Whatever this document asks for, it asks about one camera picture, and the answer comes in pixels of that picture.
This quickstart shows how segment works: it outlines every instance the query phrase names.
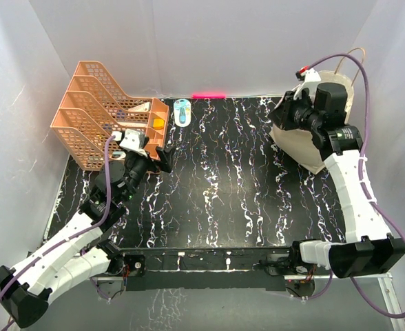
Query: tabletop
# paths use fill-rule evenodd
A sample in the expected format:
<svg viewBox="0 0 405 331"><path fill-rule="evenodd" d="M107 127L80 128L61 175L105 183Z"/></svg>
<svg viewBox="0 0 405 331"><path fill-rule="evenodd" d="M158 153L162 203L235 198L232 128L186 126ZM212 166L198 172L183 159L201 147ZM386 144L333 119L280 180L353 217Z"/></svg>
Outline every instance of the tabletop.
<svg viewBox="0 0 405 331"><path fill-rule="evenodd" d="M167 146L172 173L146 175L112 229L120 248L289 246L293 240L344 241L337 192L326 170L314 175L279 149L268 133L278 98L191 100L180 128L170 107ZM70 158L47 237L76 212L96 172Z"/></svg>

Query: blue and white object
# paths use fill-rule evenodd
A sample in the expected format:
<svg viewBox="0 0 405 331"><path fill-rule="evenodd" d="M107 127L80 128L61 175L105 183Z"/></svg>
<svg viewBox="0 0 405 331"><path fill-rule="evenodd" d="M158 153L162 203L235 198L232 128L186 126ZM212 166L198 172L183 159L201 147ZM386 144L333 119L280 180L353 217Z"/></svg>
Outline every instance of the blue and white object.
<svg viewBox="0 0 405 331"><path fill-rule="evenodd" d="M175 124L180 127L185 127L190 124L190 101L179 99L174 102L174 117Z"/></svg>

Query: pink object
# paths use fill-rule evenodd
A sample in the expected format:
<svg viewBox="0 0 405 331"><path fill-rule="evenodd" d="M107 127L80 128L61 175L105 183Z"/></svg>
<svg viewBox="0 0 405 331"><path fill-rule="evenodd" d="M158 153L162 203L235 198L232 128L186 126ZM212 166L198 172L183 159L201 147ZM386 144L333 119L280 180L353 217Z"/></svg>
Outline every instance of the pink object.
<svg viewBox="0 0 405 331"><path fill-rule="evenodd" d="M191 95L192 99L224 99L225 97L224 93L217 92L193 93Z"/></svg>

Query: orange dish rack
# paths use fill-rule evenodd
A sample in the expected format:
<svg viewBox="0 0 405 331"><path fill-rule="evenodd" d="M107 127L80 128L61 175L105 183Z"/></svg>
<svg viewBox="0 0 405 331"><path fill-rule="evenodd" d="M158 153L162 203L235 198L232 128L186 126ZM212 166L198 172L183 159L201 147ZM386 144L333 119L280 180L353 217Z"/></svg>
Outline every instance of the orange dish rack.
<svg viewBox="0 0 405 331"><path fill-rule="evenodd" d="M157 98L130 97L102 63L80 61L51 128L82 170L100 170L113 131L143 132L149 137L145 150L158 160L156 147L164 147L168 119L169 107ZM121 159L122 153L111 142L110 159Z"/></svg>

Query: yellow sponge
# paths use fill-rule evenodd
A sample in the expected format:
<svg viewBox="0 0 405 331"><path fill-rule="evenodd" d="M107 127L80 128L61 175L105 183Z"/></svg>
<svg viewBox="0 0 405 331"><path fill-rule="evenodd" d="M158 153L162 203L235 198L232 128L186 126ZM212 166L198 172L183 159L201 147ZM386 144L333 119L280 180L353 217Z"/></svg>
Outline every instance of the yellow sponge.
<svg viewBox="0 0 405 331"><path fill-rule="evenodd" d="M161 130L162 128L164 128L164 120L163 119L154 119L154 123L153 123L152 127L155 130Z"/></svg>

